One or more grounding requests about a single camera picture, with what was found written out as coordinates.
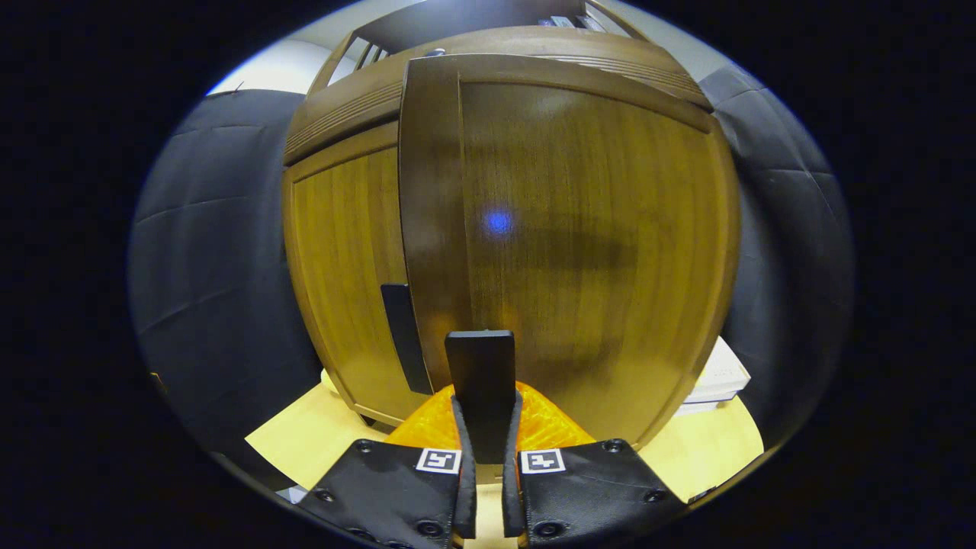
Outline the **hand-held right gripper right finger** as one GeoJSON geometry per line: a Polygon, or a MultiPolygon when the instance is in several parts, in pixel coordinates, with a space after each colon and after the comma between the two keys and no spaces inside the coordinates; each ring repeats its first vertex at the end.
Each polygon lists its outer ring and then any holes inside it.
{"type": "Polygon", "coordinates": [[[628,442],[596,440],[540,390],[515,389],[502,516],[519,547],[634,548],[687,513],[628,442]]]}

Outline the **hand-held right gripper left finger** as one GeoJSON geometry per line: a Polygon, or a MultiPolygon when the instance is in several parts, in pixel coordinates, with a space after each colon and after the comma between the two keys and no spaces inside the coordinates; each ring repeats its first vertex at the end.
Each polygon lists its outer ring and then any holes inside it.
{"type": "Polygon", "coordinates": [[[297,507],[364,548],[458,548],[477,530],[466,421],[448,386],[383,441],[355,440],[297,507]]]}

